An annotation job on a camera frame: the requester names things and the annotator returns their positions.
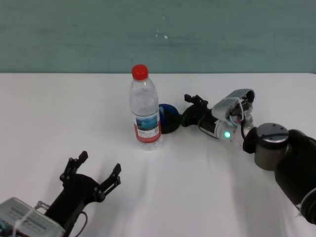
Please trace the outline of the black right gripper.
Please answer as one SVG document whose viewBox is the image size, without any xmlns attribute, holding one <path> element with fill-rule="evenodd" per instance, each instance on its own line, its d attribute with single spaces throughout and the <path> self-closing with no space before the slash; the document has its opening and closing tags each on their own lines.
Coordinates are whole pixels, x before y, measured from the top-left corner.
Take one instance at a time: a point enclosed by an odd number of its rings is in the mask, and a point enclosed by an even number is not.
<svg viewBox="0 0 316 237">
<path fill-rule="evenodd" d="M 207 108 L 207 101 L 203 100 L 198 95 L 191 96 L 189 94 L 184 95 L 184 100 L 194 105 L 191 105 L 183 112 L 183 117 L 178 111 L 164 110 L 163 124 L 181 125 L 183 121 L 184 127 L 197 125 L 200 131 L 206 132 L 209 135 L 214 135 L 218 119 L 212 115 L 212 110 Z"/>
</svg>

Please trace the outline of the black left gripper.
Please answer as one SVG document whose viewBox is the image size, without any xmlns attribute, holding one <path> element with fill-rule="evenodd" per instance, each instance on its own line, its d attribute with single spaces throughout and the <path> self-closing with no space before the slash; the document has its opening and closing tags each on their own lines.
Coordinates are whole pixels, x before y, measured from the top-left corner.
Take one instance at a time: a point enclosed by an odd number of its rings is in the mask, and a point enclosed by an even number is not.
<svg viewBox="0 0 316 237">
<path fill-rule="evenodd" d="M 101 184 L 86 175 L 77 174 L 78 168 L 87 159 L 87 151 L 82 151 L 78 158 L 69 158 L 64 172 L 60 175 L 63 190 L 44 214 L 58 223 L 66 234 L 72 231 L 79 214 L 89 203 L 104 201 L 106 196 L 121 184 L 119 163 Z"/>
</svg>

